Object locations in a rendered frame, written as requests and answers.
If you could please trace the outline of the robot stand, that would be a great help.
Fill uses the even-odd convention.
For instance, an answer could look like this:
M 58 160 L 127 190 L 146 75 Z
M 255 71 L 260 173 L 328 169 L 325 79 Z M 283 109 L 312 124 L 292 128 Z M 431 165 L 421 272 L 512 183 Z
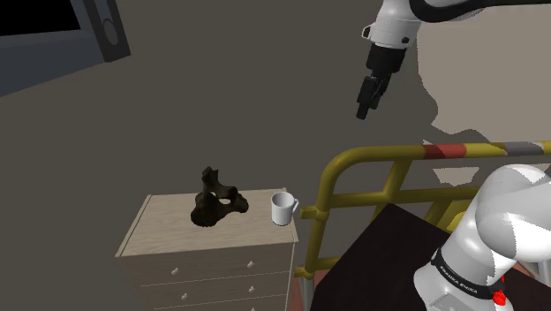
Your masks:
M 472 204 L 448 234 L 389 204 L 316 287 L 311 311 L 551 311 L 551 287 L 513 267 L 522 260 L 515 224 L 481 226 Z

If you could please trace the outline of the yellow metal railing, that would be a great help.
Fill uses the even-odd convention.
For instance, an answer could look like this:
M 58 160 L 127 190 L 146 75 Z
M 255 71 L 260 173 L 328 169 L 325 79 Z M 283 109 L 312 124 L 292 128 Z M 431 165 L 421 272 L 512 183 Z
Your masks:
M 403 190 L 404 179 L 415 160 L 440 160 L 457 158 L 483 158 L 505 156 L 549 156 L 551 141 L 520 141 L 461 143 L 440 145 L 400 145 L 352 148 L 336 156 L 326 166 L 313 206 L 300 210 L 302 219 L 313 221 L 304 266 L 296 268 L 294 276 L 299 279 L 303 310 L 310 311 L 314 297 L 315 272 L 332 268 L 336 257 L 320 258 L 323 234 L 331 209 L 374 206 L 373 216 L 378 216 L 389 203 L 429 202 L 430 209 L 425 220 L 451 232 L 456 229 L 476 187 L 450 187 L 434 189 Z M 392 167 L 380 192 L 335 194 L 339 176 L 357 163 L 391 162 Z

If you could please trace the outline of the dark brown abstract figure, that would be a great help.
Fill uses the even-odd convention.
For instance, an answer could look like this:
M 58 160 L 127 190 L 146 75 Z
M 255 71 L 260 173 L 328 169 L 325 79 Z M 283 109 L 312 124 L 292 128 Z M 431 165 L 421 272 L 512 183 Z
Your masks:
M 247 199 L 235 186 L 224 186 L 219 181 L 218 170 L 208 166 L 201 176 L 202 191 L 195 196 L 191 220 L 200 227 L 215 226 L 229 213 L 245 213 L 249 209 Z

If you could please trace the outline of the white mug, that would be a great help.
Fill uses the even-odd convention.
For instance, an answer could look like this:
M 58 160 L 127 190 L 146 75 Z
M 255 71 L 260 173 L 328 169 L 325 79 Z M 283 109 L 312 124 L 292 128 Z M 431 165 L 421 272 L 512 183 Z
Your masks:
M 292 215 L 299 205 L 299 200 L 288 192 L 277 192 L 271 197 L 272 221 L 279 226 L 291 222 Z

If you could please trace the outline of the light wooden chest of drawers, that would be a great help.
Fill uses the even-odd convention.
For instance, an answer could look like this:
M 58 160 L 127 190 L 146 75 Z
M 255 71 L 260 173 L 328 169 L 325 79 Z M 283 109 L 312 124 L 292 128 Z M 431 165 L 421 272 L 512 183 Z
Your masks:
M 147 311 L 289 311 L 294 224 L 271 219 L 274 190 L 243 193 L 245 213 L 191 220 L 192 193 L 149 195 L 116 253 Z

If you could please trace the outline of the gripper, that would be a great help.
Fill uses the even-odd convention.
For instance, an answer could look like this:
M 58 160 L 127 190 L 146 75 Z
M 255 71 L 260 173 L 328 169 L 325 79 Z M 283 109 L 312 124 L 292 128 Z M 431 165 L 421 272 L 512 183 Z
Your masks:
M 367 112 L 376 110 L 386 92 L 390 76 L 400 71 L 406 49 L 392 49 L 372 44 L 366 60 L 371 76 L 366 76 L 359 91 L 356 117 L 365 119 Z

